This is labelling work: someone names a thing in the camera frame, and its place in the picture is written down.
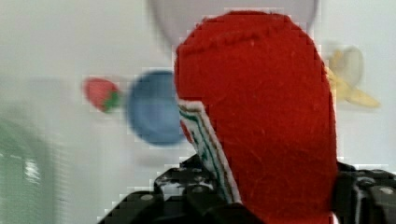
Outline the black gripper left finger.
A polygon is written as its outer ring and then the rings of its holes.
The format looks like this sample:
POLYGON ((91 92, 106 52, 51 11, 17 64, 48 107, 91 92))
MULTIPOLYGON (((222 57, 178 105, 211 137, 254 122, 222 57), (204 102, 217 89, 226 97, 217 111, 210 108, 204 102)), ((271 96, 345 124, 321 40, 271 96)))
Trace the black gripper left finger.
POLYGON ((158 176, 152 191, 126 196, 98 224, 264 224, 241 203, 228 203, 194 155, 158 176))

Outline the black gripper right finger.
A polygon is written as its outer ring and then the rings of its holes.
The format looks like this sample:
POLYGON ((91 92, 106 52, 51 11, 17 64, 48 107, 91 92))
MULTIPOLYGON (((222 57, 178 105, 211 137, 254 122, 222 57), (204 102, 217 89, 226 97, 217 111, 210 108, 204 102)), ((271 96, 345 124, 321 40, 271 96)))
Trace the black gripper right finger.
POLYGON ((395 174, 337 162, 332 211, 338 224, 396 224, 395 174))

